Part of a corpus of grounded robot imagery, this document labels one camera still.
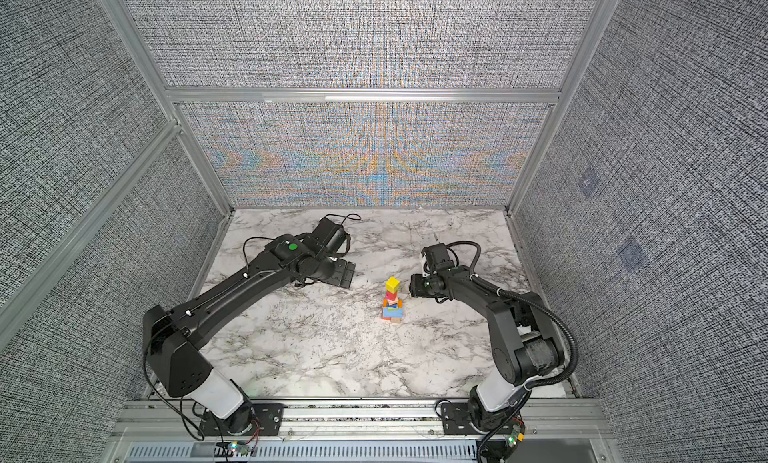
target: block tower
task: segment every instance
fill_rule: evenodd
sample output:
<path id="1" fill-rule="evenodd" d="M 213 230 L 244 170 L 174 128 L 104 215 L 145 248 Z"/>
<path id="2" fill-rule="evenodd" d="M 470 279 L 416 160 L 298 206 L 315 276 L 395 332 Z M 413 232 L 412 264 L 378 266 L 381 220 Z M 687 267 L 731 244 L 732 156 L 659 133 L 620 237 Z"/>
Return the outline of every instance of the block tower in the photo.
<path id="1" fill-rule="evenodd" d="M 382 307 L 382 319 L 392 323 L 402 323 L 402 300 L 397 297 L 400 282 L 394 276 L 386 280 L 386 296 Z"/>

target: marble surface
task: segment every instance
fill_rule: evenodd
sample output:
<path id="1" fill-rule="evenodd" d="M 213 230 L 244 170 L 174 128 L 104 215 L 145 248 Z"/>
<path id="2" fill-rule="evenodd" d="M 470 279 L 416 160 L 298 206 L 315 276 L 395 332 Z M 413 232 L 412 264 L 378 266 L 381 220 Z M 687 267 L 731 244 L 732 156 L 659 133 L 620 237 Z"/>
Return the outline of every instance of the marble surface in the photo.
<path id="1" fill-rule="evenodd" d="M 248 209 L 236 212 L 203 291 L 244 265 L 247 237 L 312 231 L 328 212 L 345 209 Z M 350 289 L 286 286 L 225 326 L 202 352 L 253 396 L 466 396 L 493 365 L 485 319 L 464 303 L 411 298 L 422 247 L 471 239 L 482 246 L 477 272 L 524 293 L 528 282 L 502 211 L 494 209 L 352 208 L 347 221 L 356 273 Z M 264 241 L 249 242 L 253 258 Z M 456 247 L 469 264 L 473 247 Z M 403 281 L 405 317 L 379 318 L 384 282 Z M 535 397 L 564 397 L 563 385 Z"/>

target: yellow cube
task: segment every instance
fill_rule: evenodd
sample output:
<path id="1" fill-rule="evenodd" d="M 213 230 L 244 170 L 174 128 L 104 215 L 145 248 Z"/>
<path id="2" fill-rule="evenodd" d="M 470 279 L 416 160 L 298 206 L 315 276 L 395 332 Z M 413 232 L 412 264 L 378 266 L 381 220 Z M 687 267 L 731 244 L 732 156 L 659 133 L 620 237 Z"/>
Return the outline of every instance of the yellow cube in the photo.
<path id="1" fill-rule="evenodd" d="M 397 289 L 400 287 L 400 280 L 392 276 L 386 280 L 386 290 L 390 293 L 397 293 Z"/>

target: textured wall panel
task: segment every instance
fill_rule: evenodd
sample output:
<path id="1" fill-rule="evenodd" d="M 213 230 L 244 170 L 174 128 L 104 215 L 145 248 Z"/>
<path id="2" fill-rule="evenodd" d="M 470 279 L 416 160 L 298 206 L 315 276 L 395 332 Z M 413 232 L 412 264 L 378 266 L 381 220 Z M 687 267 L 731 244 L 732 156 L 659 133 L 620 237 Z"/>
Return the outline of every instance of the textured wall panel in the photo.
<path id="1" fill-rule="evenodd" d="M 97 0 L 0 0 L 0 306 L 165 119 Z"/>
<path id="2" fill-rule="evenodd" d="M 768 0 L 622 0 L 519 218 L 627 461 L 768 461 Z"/>
<path id="3" fill-rule="evenodd" d="M 185 103 L 235 206 L 502 205 L 547 106 Z"/>
<path id="4" fill-rule="evenodd" d="M 219 221 L 172 141 L 0 354 L 3 461 L 29 461 L 30 438 L 56 448 L 35 461 L 98 459 L 144 389 L 144 311 L 186 299 Z"/>
<path id="5" fill-rule="evenodd" d="M 558 87 L 596 0 L 125 0 L 175 86 Z"/>

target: enclosure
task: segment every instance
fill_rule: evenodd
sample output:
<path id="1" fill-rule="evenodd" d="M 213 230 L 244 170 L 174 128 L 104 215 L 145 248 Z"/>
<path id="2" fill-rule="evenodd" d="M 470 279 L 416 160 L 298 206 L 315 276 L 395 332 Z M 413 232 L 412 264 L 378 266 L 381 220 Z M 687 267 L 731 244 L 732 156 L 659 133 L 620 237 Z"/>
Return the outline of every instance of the enclosure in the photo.
<path id="1" fill-rule="evenodd" d="M 138 453 L 191 441 L 142 317 L 329 213 L 361 217 L 351 286 L 277 289 L 201 349 L 286 405 L 260 451 L 474 458 L 432 405 L 494 371 L 485 317 L 407 290 L 468 239 L 580 348 L 510 461 L 768 458 L 768 0 L 0 4 L 3 461 L 205 461 Z"/>

